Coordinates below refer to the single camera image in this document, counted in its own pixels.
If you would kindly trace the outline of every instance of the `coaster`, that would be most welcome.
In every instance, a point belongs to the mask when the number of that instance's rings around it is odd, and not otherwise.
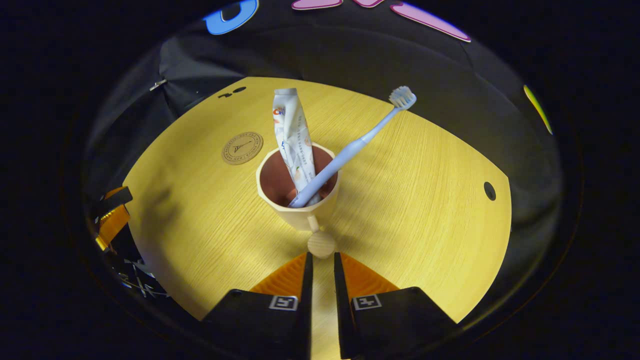
[[[240,165],[253,159],[262,149],[262,136],[254,132],[235,135],[222,149],[222,159],[229,165]]]

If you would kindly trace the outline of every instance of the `beige cup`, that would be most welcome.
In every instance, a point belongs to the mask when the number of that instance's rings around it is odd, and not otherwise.
[[[316,143],[312,148],[316,174],[324,169],[335,157],[334,153]],[[279,149],[270,151],[255,172],[258,195],[269,204],[289,225],[299,231],[317,232],[320,224],[327,224],[338,195],[342,170],[331,176],[319,194],[323,199],[306,208],[288,208],[287,205],[296,197],[296,187],[291,180]]]

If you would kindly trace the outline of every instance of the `white toothpaste tube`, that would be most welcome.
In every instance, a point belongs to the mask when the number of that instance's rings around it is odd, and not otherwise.
[[[307,118],[295,88],[277,89],[273,98],[273,125],[280,154],[289,169],[289,175],[298,192],[316,176],[314,155]],[[315,194],[307,203],[311,206],[321,200]]]

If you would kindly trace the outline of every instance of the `light blue toothbrush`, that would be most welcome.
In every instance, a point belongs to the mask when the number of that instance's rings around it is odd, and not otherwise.
[[[371,131],[354,142],[351,142],[342,151],[340,151],[340,154],[338,154],[338,156],[336,156],[324,169],[322,169],[322,171],[320,171],[318,175],[316,175],[316,177],[311,180],[308,185],[305,186],[304,189],[302,189],[302,191],[298,193],[298,196],[289,203],[289,207],[304,207],[304,205],[309,202],[309,199],[311,199],[311,197],[320,190],[322,185],[324,185],[331,176],[338,172],[338,170],[351,160],[353,156],[358,154],[360,150],[362,150],[362,148],[365,147],[365,145],[367,145],[397,113],[410,108],[411,105],[415,104],[416,100],[416,96],[411,93],[411,89],[409,89],[408,86],[400,86],[391,92],[391,95],[389,95],[389,101],[395,106],[395,108],[391,110],[391,112],[385,116],[385,118],[382,119],[376,127],[371,129]]]

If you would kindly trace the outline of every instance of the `yellow wooden surface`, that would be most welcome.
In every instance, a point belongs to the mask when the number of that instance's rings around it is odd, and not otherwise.
[[[218,98],[241,86],[246,90]],[[129,225],[143,259],[197,319],[228,290],[248,290],[307,251],[310,233],[278,218],[255,184],[256,168],[276,148],[273,90],[290,87],[298,88],[312,140],[336,154],[392,109],[328,85],[245,78],[172,124],[124,181],[133,195]],[[264,137],[262,150],[245,164],[226,164],[223,146],[245,131]],[[337,250],[400,288],[421,287],[459,322],[504,257],[511,224],[507,177],[471,146],[409,111],[343,169],[333,220],[321,224]],[[485,181],[495,188],[495,201],[484,193]],[[313,286],[312,358],[339,359],[333,256],[314,259]]]

